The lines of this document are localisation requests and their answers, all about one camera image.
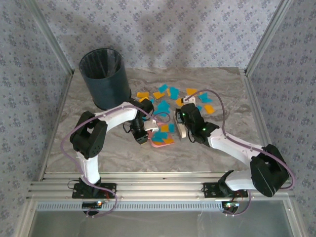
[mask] orange paper piece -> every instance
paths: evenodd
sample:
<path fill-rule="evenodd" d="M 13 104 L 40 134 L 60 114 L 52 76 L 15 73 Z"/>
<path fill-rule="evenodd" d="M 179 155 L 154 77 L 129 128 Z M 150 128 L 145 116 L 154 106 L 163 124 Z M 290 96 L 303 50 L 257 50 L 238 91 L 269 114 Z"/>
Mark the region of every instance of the orange paper piece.
<path fill-rule="evenodd" d="M 176 104 L 177 104 L 178 106 L 183 106 L 183 103 L 182 103 L 181 98 L 176 99 Z"/>
<path fill-rule="evenodd" d="M 212 114 L 212 113 L 215 112 L 214 107 L 211 106 L 211 105 L 204 105 L 204 108 L 205 108 L 205 110 L 206 110 L 206 112 L 207 112 L 208 114 Z"/>
<path fill-rule="evenodd" d="M 170 89 L 169 88 L 167 88 L 167 94 L 170 97 L 171 93 L 170 93 Z"/>
<path fill-rule="evenodd" d="M 164 93 L 160 93 L 159 91 L 154 92 L 154 97 L 155 97 L 156 99 L 159 99 L 159 98 L 161 98 L 161 97 L 163 97 L 163 96 L 164 96 Z"/>
<path fill-rule="evenodd" d="M 193 95 L 196 93 L 198 90 L 194 88 L 187 88 L 187 95 Z"/>
<path fill-rule="evenodd" d="M 157 146 L 161 146 L 163 143 L 162 142 L 153 142 Z"/>
<path fill-rule="evenodd" d="M 142 102 L 142 101 L 145 100 L 145 99 L 148 99 L 148 100 L 149 100 L 148 97 L 144 97 L 144 98 L 141 98 L 141 99 L 139 100 L 139 102 Z"/>
<path fill-rule="evenodd" d="M 139 98 L 149 97 L 149 92 L 138 92 L 137 97 Z"/>
<path fill-rule="evenodd" d="M 161 126 L 160 131 L 161 132 L 169 132 L 169 125 L 166 124 L 166 125 Z"/>
<path fill-rule="evenodd" d="M 172 143 L 174 143 L 173 139 L 163 139 L 163 141 L 165 142 L 165 144 L 172 144 Z"/>

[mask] patterned wallpaper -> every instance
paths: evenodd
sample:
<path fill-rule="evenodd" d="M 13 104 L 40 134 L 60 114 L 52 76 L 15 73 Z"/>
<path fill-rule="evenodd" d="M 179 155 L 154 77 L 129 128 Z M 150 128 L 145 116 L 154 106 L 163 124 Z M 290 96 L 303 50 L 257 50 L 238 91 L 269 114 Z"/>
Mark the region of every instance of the patterned wallpaper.
<path fill-rule="evenodd" d="M 316 2 L 294 0 L 251 78 L 273 143 L 296 173 L 316 237 Z"/>
<path fill-rule="evenodd" d="M 0 1 L 0 236 L 12 236 L 56 120 L 66 74 L 23 1 Z"/>
<path fill-rule="evenodd" d="M 89 51 L 127 67 L 245 68 L 280 0 L 38 0 L 72 67 Z"/>

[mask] wire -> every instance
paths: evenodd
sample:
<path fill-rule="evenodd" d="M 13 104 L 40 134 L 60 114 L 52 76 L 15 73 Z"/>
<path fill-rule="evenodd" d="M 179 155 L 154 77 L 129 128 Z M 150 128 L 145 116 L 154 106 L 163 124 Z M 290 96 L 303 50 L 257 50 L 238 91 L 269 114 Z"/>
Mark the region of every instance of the wire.
<path fill-rule="evenodd" d="M 117 204 L 118 204 L 118 196 L 116 195 L 116 193 L 114 193 L 114 192 L 113 192 L 112 190 L 110 190 L 110 189 L 102 188 L 102 187 L 99 187 L 99 186 L 96 186 L 96 185 L 90 183 L 90 182 L 87 180 L 87 178 L 84 176 L 84 171 L 83 171 L 83 169 L 81 168 L 81 165 L 79 164 L 79 162 L 65 151 L 65 149 L 64 149 L 64 144 L 66 143 L 67 139 L 69 139 L 69 137 L 70 137 L 73 133 L 75 133 L 75 132 L 76 132 L 78 129 L 80 129 L 81 127 L 85 126 L 87 123 L 90 123 L 91 121 L 93 121 L 93 120 L 95 120 L 95 119 L 98 119 L 98 118 L 101 118 L 101 117 L 105 117 L 106 115 L 110 115 L 111 113 L 114 113 L 114 112 L 119 111 L 119 110 L 124 110 L 124 109 L 137 109 L 137 110 L 143 112 L 144 114 L 146 114 L 147 116 L 151 117 L 152 119 L 154 119 L 154 120 L 156 120 L 156 121 L 158 121 L 158 122 L 161 122 L 161 123 L 168 123 L 168 122 L 171 120 L 170 115 L 169 115 L 168 113 L 166 113 L 166 112 L 160 112 L 160 113 L 156 114 L 155 116 L 152 116 L 152 115 L 148 114 L 146 111 L 142 110 L 141 108 L 138 108 L 138 107 L 133 106 L 133 105 L 121 106 L 121 107 L 117 107 L 117 108 L 114 108 L 114 109 L 112 109 L 112 110 L 106 111 L 104 114 L 101 114 L 101 115 L 98 115 L 98 116 L 89 118 L 88 120 L 86 120 L 86 121 L 84 121 L 83 123 L 79 124 L 79 125 L 76 126 L 72 131 L 70 131 L 70 132 L 64 137 L 64 139 L 63 139 L 63 140 L 61 141 L 61 143 L 60 143 L 60 150 L 62 151 L 62 153 L 63 153 L 66 157 L 68 157 L 72 162 L 75 163 L 77 169 L 78 169 L 78 170 L 80 171 L 80 173 L 81 173 L 82 180 L 83 180 L 86 184 L 88 184 L 89 186 L 91 186 L 91 187 L 93 187 L 93 188 L 100 189 L 100 190 L 104 190 L 104 191 L 107 191 L 107 192 L 109 192 L 109 193 L 111 193 L 111 194 L 114 195 L 115 203 L 114 203 L 113 207 L 112 207 L 109 211 L 104 212 L 104 213 L 102 213 L 102 214 L 98 214 L 98 215 L 95 216 L 95 217 L 102 217 L 102 216 L 105 216 L 105 215 L 107 215 L 107 214 L 112 213 L 112 212 L 115 210 L 115 208 L 116 208 L 116 206 L 117 206 Z M 157 116 L 158 116 L 159 114 L 166 114 L 166 115 L 168 116 L 168 120 L 167 120 L 167 121 L 162 121 L 162 120 L 160 120 L 160 119 L 157 119 Z"/>
<path fill-rule="evenodd" d="M 129 122 L 129 121 L 125 121 L 125 122 L 123 123 L 123 129 L 124 129 L 124 131 L 125 131 L 126 133 L 129 133 L 132 129 L 131 129 L 131 128 L 129 128 L 129 130 L 128 130 L 128 131 L 126 131 L 126 128 L 125 128 L 125 123 L 127 123 L 127 122 Z"/>
<path fill-rule="evenodd" d="M 188 98 L 185 99 L 185 101 L 188 101 L 191 97 L 195 96 L 196 94 L 199 94 L 201 92 L 211 92 L 213 93 L 214 95 L 216 95 L 216 97 L 218 98 L 219 102 L 221 103 L 221 106 L 222 106 L 222 110 L 223 110 L 223 124 L 222 124 L 222 130 L 223 130 L 223 134 L 224 136 L 230 140 L 231 142 L 234 142 L 235 144 L 237 145 L 240 145 L 242 147 L 245 147 L 245 148 L 248 148 L 248 149 L 251 149 L 251 150 L 254 150 L 254 151 L 257 151 L 257 152 L 260 152 L 260 153 L 263 153 L 265 154 L 266 156 L 269 156 L 270 158 L 274 159 L 276 162 L 278 162 L 279 164 L 281 164 L 286 170 L 287 172 L 290 174 L 291 178 L 292 178 L 292 183 L 288 186 L 288 187 L 284 187 L 284 188 L 280 188 L 280 189 L 283 189 L 283 190 L 288 190 L 288 189 L 292 189 L 296 183 L 296 179 L 295 179 L 295 175 L 293 173 L 293 171 L 283 162 L 281 161 L 279 158 L 277 158 L 276 156 L 262 150 L 262 149 L 258 149 L 258 148 L 255 148 L 255 147 L 251 147 L 249 145 L 246 145 L 246 144 L 243 144 L 239 141 L 236 141 L 234 140 L 233 138 L 231 138 L 230 136 L 227 135 L 226 131 L 225 131 L 225 108 L 224 108 L 224 104 L 223 104 L 223 101 L 221 99 L 221 97 L 219 96 L 219 94 L 217 94 L 215 91 L 213 90 L 209 90 L 209 89 L 204 89 L 204 90 L 199 90 L 197 92 L 195 92 L 194 94 L 192 94 L 191 96 L 189 96 Z"/>
<path fill-rule="evenodd" d="M 243 196 L 239 190 L 236 191 L 241 196 L 241 201 L 243 200 Z"/>
<path fill-rule="evenodd" d="M 196 142 L 195 139 L 194 139 L 194 141 L 192 141 L 189 130 L 188 130 L 188 138 L 189 138 L 190 142 L 192 142 L 192 143 Z"/>
<path fill-rule="evenodd" d="M 150 118 L 143 118 L 144 121 L 148 121 Z"/>
<path fill-rule="evenodd" d="M 105 192 L 105 196 L 106 196 L 107 200 L 109 201 L 110 200 L 109 193 L 107 191 L 104 191 L 104 192 Z"/>
<path fill-rule="evenodd" d="M 249 196 L 249 201 L 248 201 L 247 206 L 245 207 L 245 209 L 243 211 L 241 211 L 240 213 L 234 214 L 230 211 L 224 210 L 223 213 L 227 213 L 227 214 L 230 214 L 232 216 L 239 216 L 241 214 L 244 214 L 248 210 L 250 203 L 251 203 L 251 191 L 250 190 L 248 190 L 248 196 Z"/>
<path fill-rule="evenodd" d="M 72 182 L 72 181 L 76 181 L 76 182 L 79 182 L 79 180 L 73 179 L 73 180 L 70 180 L 70 181 L 68 182 L 68 184 L 67 184 L 67 187 L 68 187 L 69 189 L 72 189 L 72 190 L 74 190 L 73 188 L 70 188 L 70 187 L 69 187 L 69 184 L 70 184 L 70 182 Z"/>
<path fill-rule="evenodd" d="M 236 197 L 236 192 L 234 192 L 234 196 L 233 196 L 233 199 L 231 200 L 231 202 L 234 201 L 235 197 Z"/>

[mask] glass panel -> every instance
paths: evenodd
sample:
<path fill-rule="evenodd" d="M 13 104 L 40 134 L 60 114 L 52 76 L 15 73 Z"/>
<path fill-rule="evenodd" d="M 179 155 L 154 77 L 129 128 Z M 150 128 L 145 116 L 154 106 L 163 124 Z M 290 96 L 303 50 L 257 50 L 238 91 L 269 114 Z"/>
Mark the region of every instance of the glass panel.
<path fill-rule="evenodd" d="M 86 218 L 81 211 L 40 211 L 30 237 L 292 237 L 282 201 L 254 201 L 241 216 L 221 212 L 123 212 Z"/>

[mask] blue paper piece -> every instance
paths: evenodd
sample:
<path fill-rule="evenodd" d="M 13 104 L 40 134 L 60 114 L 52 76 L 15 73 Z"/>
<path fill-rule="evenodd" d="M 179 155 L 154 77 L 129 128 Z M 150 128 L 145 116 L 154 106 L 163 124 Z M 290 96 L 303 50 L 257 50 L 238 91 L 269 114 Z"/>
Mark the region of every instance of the blue paper piece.
<path fill-rule="evenodd" d="M 153 141 L 153 142 L 163 142 L 163 139 L 162 138 L 160 138 L 160 137 L 152 137 L 151 138 L 151 140 Z"/>
<path fill-rule="evenodd" d="M 174 133 L 174 124 L 169 124 L 169 132 Z"/>
<path fill-rule="evenodd" d="M 201 99 L 202 103 L 208 103 L 208 102 L 213 101 L 212 99 L 208 97 L 207 93 L 203 93 L 202 95 L 199 95 L 199 98 Z"/>
<path fill-rule="evenodd" d="M 168 133 L 167 132 L 155 132 L 154 133 L 155 138 L 161 138 L 161 139 L 167 139 Z"/>
<path fill-rule="evenodd" d="M 178 99 L 178 95 L 179 95 L 179 89 L 175 88 L 175 87 L 170 87 L 170 98 L 173 100 Z"/>
<path fill-rule="evenodd" d="M 161 87 L 158 88 L 160 93 L 163 93 L 165 90 L 167 90 L 168 86 L 166 84 L 163 84 Z"/>
<path fill-rule="evenodd" d="M 170 107 L 170 105 L 168 104 L 168 102 L 166 102 L 166 100 L 162 100 L 158 105 L 157 105 L 157 109 L 160 110 L 168 110 Z"/>

